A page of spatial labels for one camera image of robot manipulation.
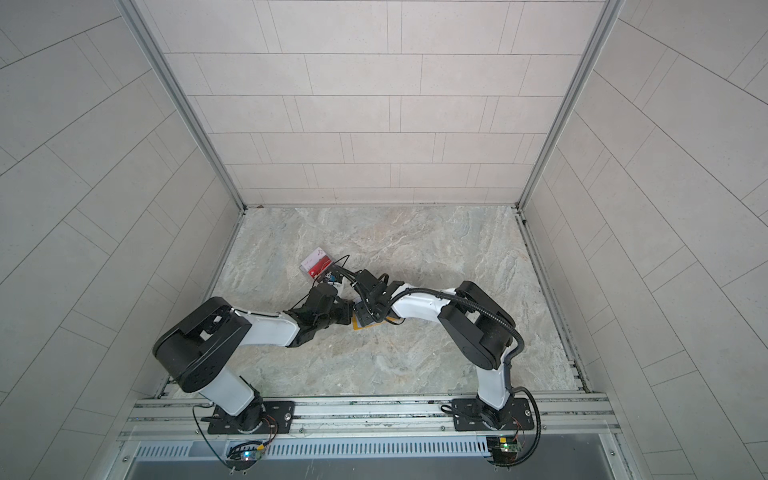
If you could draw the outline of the yellow leather card holder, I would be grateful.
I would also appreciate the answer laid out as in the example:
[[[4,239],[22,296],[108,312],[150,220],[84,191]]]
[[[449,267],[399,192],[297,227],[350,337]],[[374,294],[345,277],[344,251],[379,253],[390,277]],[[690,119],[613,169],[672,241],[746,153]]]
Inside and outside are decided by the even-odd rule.
[[[375,320],[367,321],[365,319],[361,320],[356,313],[353,313],[351,317],[351,325],[354,331],[371,328],[383,323],[397,326],[397,325],[401,325],[403,322],[404,322],[403,318],[391,317],[391,316],[384,317],[380,321],[375,321]]]

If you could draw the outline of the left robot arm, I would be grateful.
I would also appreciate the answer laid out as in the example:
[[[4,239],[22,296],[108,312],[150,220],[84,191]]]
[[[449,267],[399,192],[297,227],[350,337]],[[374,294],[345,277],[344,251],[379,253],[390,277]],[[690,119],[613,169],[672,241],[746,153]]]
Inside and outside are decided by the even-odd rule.
[[[165,332],[152,354],[185,393],[212,402],[219,418],[241,433],[256,431],[266,415],[260,393],[227,368],[242,346],[297,348],[332,325],[349,325],[351,300],[336,287],[320,284],[290,310],[264,314],[238,309],[211,297]]]

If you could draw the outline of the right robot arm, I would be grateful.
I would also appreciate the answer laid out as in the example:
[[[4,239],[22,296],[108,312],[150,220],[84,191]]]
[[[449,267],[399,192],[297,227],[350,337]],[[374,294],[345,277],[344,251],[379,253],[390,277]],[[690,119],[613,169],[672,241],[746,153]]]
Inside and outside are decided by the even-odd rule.
[[[442,325],[477,368],[476,412],[470,418],[494,430],[515,425],[514,396],[522,389],[511,384],[511,361],[525,342],[512,317],[477,284],[464,281],[456,289],[435,290],[361,270],[351,285],[360,297],[358,316],[368,323],[421,319]]]

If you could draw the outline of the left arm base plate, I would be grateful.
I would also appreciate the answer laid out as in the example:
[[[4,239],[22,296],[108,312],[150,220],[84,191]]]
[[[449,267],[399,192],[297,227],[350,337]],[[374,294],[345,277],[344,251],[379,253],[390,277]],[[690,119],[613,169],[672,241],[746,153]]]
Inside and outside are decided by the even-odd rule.
[[[241,414],[232,416],[216,406],[212,415],[203,417],[212,435],[287,434],[295,413],[293,401],[257,402]]]

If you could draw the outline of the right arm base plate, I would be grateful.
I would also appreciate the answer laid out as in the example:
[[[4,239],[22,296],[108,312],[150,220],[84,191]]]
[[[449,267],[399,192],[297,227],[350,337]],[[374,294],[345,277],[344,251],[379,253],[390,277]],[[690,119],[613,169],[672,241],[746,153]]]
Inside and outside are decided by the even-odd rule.
[[[456,431],[507,431],[535,429],[533,409],[525,398],[510,398],[496,410],[479,398],[454,398],[441,411],[450,416]]]

